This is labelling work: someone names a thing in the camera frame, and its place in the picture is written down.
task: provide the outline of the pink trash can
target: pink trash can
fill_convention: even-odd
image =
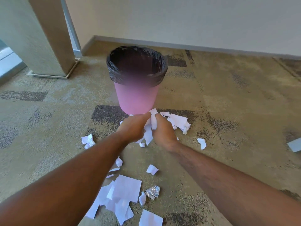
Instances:
[[[121,46],[107,57],[119,105],[126,114],[143,114],[153,108],[167,72],[166,58],[153,49]]]

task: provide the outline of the aluminum foil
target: aluminum foil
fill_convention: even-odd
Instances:
[[[150,199],[154,200],[155,197],[159,196],[160,187],[159,186],[153,186],[147,190],[145,190],[145,195],[148,196]]]

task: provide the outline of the forearm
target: forearm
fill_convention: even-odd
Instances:
[[[77,225],[126,147],[118,133],[77,155],[0,205],[3,225]]]
[[[166,149],[233,225],[300,225],[301,205],[278,190],[180,143]]]

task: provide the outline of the plastic bin liner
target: plastic bin liner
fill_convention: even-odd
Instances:
[[[164,79],[168,63],[161,53],[153,49],[121,46],[111,51],[107,67],[115,83],[154,87]]]

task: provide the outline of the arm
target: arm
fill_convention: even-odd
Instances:
[[[78,225],[119,154],[143,137],[150,116],[126,118],[117,132],[6,199],[1,225]]]
[[[173,155],[233,225],[301,225],[301,205],[280,191],[179,143],[157,115],[155,142]]]

